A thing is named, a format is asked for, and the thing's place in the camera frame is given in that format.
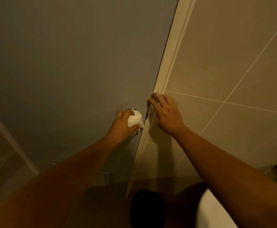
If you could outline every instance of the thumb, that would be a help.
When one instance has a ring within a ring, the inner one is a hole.
[[[131,134],[133,134],[135,131],[137,131],[141,127],[141,124],[135,124],[130,127]]]

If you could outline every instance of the white toilet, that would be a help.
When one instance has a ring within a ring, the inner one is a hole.
[[[196,228],[237,228],[237,226],[210,190],[206,190],[197,209]]]

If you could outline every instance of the person's right arm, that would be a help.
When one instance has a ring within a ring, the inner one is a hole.
[[[276,182],[192,132],[170,96],[154,93],[149,101],[157,125],[180,144],[238,227],[277,227]]]

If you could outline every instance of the white cloth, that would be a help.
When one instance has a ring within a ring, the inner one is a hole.
[[[131,127],[135,124],[141,124],[141,128],[144,128],[144,123],[142,119],[142,115],[139,111],[134,110],[134,116],[130,115],[128,118],[128,127]]]

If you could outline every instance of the paper towel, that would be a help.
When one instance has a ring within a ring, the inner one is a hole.
[[[128,118],[128,127],[131,127],[135,124],[141,124],[141,128],[144,128],[144,123],[142,119],[142,115],[139,111],[133,110],[134,116],[130,115]]]

